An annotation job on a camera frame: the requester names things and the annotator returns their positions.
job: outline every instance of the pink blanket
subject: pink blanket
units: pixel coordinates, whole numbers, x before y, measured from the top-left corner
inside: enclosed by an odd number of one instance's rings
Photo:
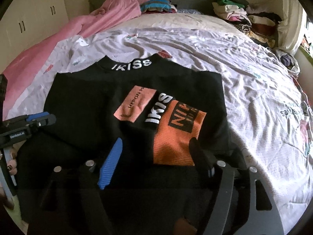
[[[72,19],[58,33],[20,53],[3,72],[8,81],[3,119],[17,98],[32,83],[59,41],[74,35],[86,38],[140,15],[137,0],[106,0],[101,8],[90,15]]]

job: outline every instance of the wrinkled sheet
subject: wrinkled sheet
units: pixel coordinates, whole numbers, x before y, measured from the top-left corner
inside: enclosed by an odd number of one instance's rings
[[[43,111],[57,72],[83,70],[105,55],[130,62],[165,50],[173,62],[184,67],[222,75],[232,139],[242,149],[247,165],[257,167],[270,186],[287,234],[312,198],[312,159],[307,153],[313,119],[306,96],[273,53],[232,26],[229,32],[210,30],[205,17],[198,16],[193,15],[194,24],[202,20],[206,30],[126,29],[124,23],[124,30],[84,39],[86,46],[80,36],[59,42],[7,118]],[[130,25],[140,18],[129,21]]]
[[[32,83],[59,41],[76,34],[88,37],[140,15],[137,0],[106,0],[101,8],[90,15],[72,19],[58,33],[20,53],[3,72],[8,80],[3,118],[25,88]]]
[[[140,17],[121,23],[110,30],[146,27],[161,27],[164,29],[180,27],[187,29],[218,31],[226,34],[232,33],[242,37],[245,36],[244,33],[238,31],[233,25],[218,17],[188,13],[141,15]]]

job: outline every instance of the bed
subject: bed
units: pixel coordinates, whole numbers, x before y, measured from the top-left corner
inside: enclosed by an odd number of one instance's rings
[[[203,10],[203,1],[193,1],[192,8]],[[91,10],[101,4],[89,2]],[[42,112],[56,73],[83,70],[104,56],[129,62],[163,52],[191,70],[220,73],[232,140],[271,188],[287,234],[313,196],[311,108],[293,73],[270,50],[211,16],[210,9],[204,11],[209,15],[141,15],[87,38],[58,42],[6,119]]]

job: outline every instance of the metal screw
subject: metal screw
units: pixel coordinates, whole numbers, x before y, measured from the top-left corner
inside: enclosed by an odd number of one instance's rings
[[[60,172],[62,170],[61,166],[57,166],[53,169],[54,172]]]
[[[258,172],[258,169],[257,169],[256,167],[253,167],[253,166],[251,166],[251,167],[249,168],[249,170],[250,170],[251,172],[253,172],[253,173]]]
[[[94,161],[93,160],[89,160],[85,163],[86,166],[91,167],[94,165]]]
[[[224,162],[224,161],[217,161],[216,164],[217,164],[219,167],[225,167],[225,166],[226,166],[226,162]]]

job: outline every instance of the cabinet door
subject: cabinet door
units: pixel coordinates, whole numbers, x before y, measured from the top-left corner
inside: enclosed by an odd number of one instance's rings
[[[5,25],[15,57],[40,39],[37,32],[39,22],[33,0],[13,0],[1,21]]]
[[[44,25],[43,34],[46,37],[55,34],[67,22],[68,17],[65,9],[64,0],[37,0],[39,5],[38,12]]]
[[[14,59],[13,55],[11,55],[10,52],[10,44],[7,37],[7,31],[2,21],[0,21],[0,40],[0,73],[2,73],[5,68],[10,64],[10,62]]]

